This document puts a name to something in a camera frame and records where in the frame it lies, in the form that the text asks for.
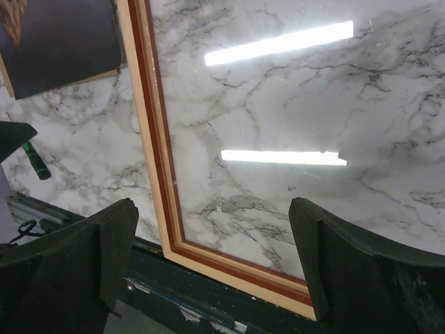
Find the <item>wooden frame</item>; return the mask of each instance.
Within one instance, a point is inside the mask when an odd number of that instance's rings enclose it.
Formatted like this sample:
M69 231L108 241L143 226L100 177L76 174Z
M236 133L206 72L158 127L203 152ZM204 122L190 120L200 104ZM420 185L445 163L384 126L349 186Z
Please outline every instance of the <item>wooden frame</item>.
M315 319L303 280L186 240L149 0L118 0L118 8L164 256L248 294Z

